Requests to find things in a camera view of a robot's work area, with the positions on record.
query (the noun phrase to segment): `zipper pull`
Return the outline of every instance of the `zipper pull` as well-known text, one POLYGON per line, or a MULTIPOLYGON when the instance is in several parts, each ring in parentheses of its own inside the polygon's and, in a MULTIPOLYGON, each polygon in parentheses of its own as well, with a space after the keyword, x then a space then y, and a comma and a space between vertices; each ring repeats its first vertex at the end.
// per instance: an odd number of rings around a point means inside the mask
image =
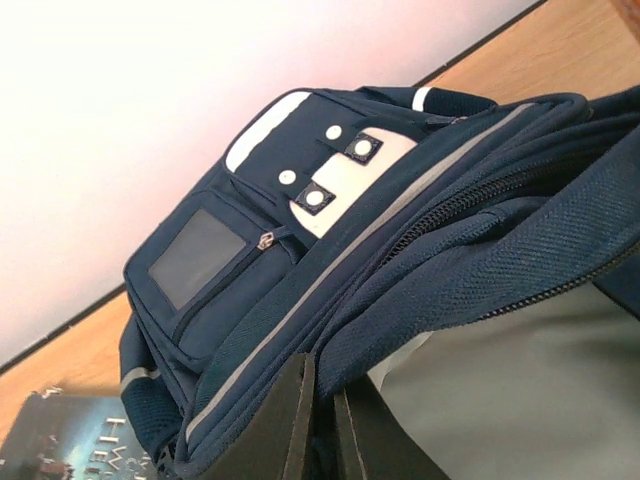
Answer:
POLYGON ((287 227, 278 227, 271 232, 264 233, 258 242, 258 250, 265 251, 273 246, 274 243, 288 237, 291 232, 287 227))
POLYGON ((273 245, 273 240, 275 235, 273 232, 267 232, 260 237, 260 241, 258 242, 258 250, 262 250, 263 252, 270 248, 273 245))

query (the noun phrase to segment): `gray fabric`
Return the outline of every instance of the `gray fabric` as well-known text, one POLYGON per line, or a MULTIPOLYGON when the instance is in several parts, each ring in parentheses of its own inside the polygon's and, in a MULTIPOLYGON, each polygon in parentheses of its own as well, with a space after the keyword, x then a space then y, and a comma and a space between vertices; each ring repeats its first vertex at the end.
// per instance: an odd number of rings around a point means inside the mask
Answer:
POLYGON ((151 265, 149 275, 176 309, 184 307, 245 247, 245 241, 198 210, 151 265))
POLYGON ((640 478, 640 322, 592 285, 434 333, 381 394, 452 480, 640 478))

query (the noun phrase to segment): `front pocket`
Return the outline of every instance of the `front pocket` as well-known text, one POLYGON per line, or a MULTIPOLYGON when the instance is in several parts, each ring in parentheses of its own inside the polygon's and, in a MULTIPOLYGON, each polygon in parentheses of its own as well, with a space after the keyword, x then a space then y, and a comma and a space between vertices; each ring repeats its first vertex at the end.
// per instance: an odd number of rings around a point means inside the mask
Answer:
POLYGON ((125 279, 141 320, 195 368, 297 263, 294 242, 233 198, 201 191, 140 247, 125 279))

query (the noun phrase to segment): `book cover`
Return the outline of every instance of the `book cover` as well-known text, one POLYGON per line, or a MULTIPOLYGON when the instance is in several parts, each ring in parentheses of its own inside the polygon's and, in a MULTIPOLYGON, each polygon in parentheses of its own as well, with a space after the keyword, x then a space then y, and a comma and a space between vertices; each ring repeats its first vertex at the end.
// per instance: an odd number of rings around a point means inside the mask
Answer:
POLYGON ((118 397, 32 394, 0 449, 0 480, 156 480, 118 397))

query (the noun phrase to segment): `wooden surface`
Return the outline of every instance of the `wooden surface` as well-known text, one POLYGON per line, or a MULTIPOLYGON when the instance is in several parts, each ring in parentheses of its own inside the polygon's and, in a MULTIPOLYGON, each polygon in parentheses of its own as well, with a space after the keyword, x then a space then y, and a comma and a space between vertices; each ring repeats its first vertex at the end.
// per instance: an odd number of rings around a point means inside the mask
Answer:
MULTIPOLYGON (((640 84, 640 46, 608 0, 549 0, 433 85, 500 102, 554 92, 589 97, 640 84)), ((117 394, 124 295, 0 377, 0 443, 31 391, 117 394)))

